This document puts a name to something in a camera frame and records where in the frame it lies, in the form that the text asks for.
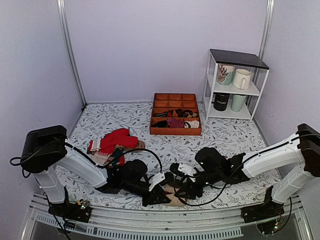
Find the striped beige knitted sock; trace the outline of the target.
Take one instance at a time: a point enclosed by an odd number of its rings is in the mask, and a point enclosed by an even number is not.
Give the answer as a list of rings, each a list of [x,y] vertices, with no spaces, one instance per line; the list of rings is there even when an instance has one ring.
[[[174,192],[174,188],[168,184],[164,186],[164,193],[165,196],[169,198],[170,202],[165,203],[165,206],[170,206],[170,207],[184,207],[186,206],[184,203],[182,203],[176,196]]]

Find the orange wooden divider box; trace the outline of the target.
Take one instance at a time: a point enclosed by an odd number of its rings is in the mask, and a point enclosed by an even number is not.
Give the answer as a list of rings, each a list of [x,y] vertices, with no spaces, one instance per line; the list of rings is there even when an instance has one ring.
[[[196,95],[155,93],[149,132],[151,135],[200,136],[202,124]]]

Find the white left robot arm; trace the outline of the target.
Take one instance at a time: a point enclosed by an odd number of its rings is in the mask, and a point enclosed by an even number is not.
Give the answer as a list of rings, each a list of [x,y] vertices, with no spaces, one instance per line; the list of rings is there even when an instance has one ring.
[[[124,153],[107,163],[94,162],[88,155],[67,142],[67,130],[62,125],[40,128],[27,133],[20,162],[46,193],[48,200],[63,216],[74,213],[67,189],[59,181],[55,166],[63,167],[88,182],[98,192],[118,194],[120,190],[142,198],[142,205],[168,204],[171,199],[161,183],[167,175],[160,171],[147,176],[147,165],[139,160],[121,163]]]

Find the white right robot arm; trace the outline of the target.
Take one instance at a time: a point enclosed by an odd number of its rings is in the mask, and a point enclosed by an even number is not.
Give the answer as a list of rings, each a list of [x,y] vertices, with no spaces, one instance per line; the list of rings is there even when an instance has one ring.
[[[193,199],[204,187],[217,182],[236,185],[261,173],[295,164],[287,176],[271,187],[265,195],[266,201],[258,208],[262,218],[269,218],[278,205],[320,176],[320,134],[303,123],[298,125],[296,133],[265,149],[225,158],[214,147],[204,147],[197,152],[195,160],[202,171],[182,163],[170,166],[173,174],[190,180],[184,190],[187,199]]]

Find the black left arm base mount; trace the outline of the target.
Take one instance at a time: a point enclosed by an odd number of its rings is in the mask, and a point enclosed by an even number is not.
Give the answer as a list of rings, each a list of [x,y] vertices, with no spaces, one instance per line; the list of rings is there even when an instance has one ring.
[[[74,220],[78,222],[88,223],[91,217],[92,208],[86,200],[81,199],[78,202],[72,203],[69,201],[69,194],[64,189],[64,200],[62,203],[52,203],[49,201],[48,212],[52,215],[63,218],[64,220]]]

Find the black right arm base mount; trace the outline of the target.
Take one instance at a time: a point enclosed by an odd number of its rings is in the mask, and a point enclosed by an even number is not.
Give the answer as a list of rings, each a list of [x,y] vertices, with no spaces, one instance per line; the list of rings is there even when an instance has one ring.
[[[273,186],[266,190],[263,203],[241,208],[240,215],[245,223],[276,217],[285,212],[283,207],[284,203],[276,203],[273,201],[272,190]]]

